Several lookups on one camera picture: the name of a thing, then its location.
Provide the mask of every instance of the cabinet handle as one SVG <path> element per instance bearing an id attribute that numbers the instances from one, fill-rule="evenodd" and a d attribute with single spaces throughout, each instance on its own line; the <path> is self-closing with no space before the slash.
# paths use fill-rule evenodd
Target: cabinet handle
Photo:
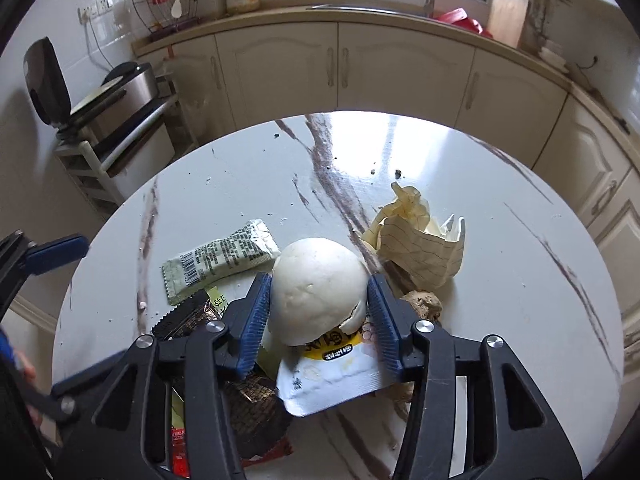
<path id="1" fill-rule="evenodd" d="M 349 49 L 344 48 L 342 50 L 342 63 L 340 64 L 341 72 L 342 72 L 342 88 L 347 88 L 349 86 Z"/>
<path id="2" fill-rule="evenodd" d="M 605 189 L 604 192 L 598 197 L 596 203 L 591 208 L 592 215 L 596 216 L 600 213 L 600 211 L 606 208 L 607 205 L 609 205 L 609 202 L 611 202 L 611 199 L 616 194 L 617 187 L 618 183 L 615 180 L 612 180 L 611 184 L 607 186 L 607 189 Z"/>
<path id="3" fill-rule="evenodd" d="M 335 59 L 334 59 L 334 48 L 330 46 L 326 50 L 326 83 L 329 86 L 334 85 L 334 68 L 335 68 Z"/>
<path id="4" fill-rule="evenodd" d="M 222 90 L 222 82 L 220 81 L 220 70 L 218 69 L 218 62 L 215 56 L 211 56 L 211 67 L 213 68 L 213 79 L 216 82 L 216 88 Z"/>
<path id="5" fill-rule="evenodd" d="M 466 94 L 465 108 L 467 110 L 471 109 L 471 106 L 474 103 L 474 99 L 476 98 L 476 88 L 478 87 L 478 79 L 480 79 L 480 74 L 478 72 L 474 72 L 474 75 L 471 78 L 471 85 L 469 85 L 469 92 Z"/>

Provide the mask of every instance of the white spoon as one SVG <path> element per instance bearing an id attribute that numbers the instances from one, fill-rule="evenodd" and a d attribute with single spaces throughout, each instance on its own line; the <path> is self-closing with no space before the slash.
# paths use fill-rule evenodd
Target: white spoon
<path id="1" fill-rule="evenodd" d="M 177 20 L 182 16 L 182 5 L 180 0 L 175 0 L 173 7 L 171 7 L 171 15 Z"/>

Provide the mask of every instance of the baseboard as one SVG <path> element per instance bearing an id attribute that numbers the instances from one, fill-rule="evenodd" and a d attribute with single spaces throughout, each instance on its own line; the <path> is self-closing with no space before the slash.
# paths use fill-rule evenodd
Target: baseboard
<path id="1" fill-rule="evenodd" d="M 51 314 L 40 310 L 30 301 L 25 300 L 20 295 L 16 296 L 11 302 L 10 309 L 13 310 L 18 316 L 27 320 L 29 323 L 34 324 L 38 328 L 43 329 L 50 334 L 56 333 L 56 325 L 58 320 Z"/>

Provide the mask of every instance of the sink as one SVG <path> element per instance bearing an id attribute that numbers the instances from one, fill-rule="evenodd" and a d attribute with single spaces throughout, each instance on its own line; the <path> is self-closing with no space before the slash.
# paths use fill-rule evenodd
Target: sink
<path id="1" fill-rule="evenodd" d="M 418 18 L 420 20 L 433 21 L 432 18 L 428 18 L 427 16 L 423 16 L 422 14 L 412 13 L 412 12 L 401 12 L 398 10 L 391 9 L 379 9 L 376 7 L 359 7 L 359 6 L 351 6 L 351 5 L 343 5 L 343 4 L 322 4 L 322 5 L 314 5 L 307 7 L 307 10 L 359 10 L 363 12 L 375 12 L 376 14 L 389 14 L 392 16 L 407 16 L 409 18 Z"/>

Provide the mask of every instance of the silver screw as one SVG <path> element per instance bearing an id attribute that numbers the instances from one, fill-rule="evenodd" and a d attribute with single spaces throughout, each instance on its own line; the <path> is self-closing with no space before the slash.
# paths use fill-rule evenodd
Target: silver screw
<path id="1" fill-rule="evenodd" d="M 418 332 L 422 332 L 423 334 L 428 334 L 429 332 L 433 332 L 434 325 L 431 321 L 427 321 L 425 319 L 421 319 L 415 323 L 415 329 Z"/>
<path id="2" fill-rule="evenodd" d="M 71 415 L 76 408 L 76 402 L 71 397 L 62 397 L 60 400 L 60 409 L 63 413 Z"/>
<path id="3" fill-rule="evenodd" d="M 502 348 L 504 345 L 503 339 L 499 335 L 491 335 L 486 339 L 486 343 L 491 348 Z"/>
<path id="4" fill-rule="evenodd" d="M 141 335 L 136 339 L 136 346 L 138 348 L 149 348 L 154 343 L 154 337 L 151 334 Z"/>
<path id="5" fill-rule="evenodd" d="M 207 323 L 207 332 L 222 332 L 225 329 L 225 324 L 222 321 L 214 319 Z"/>

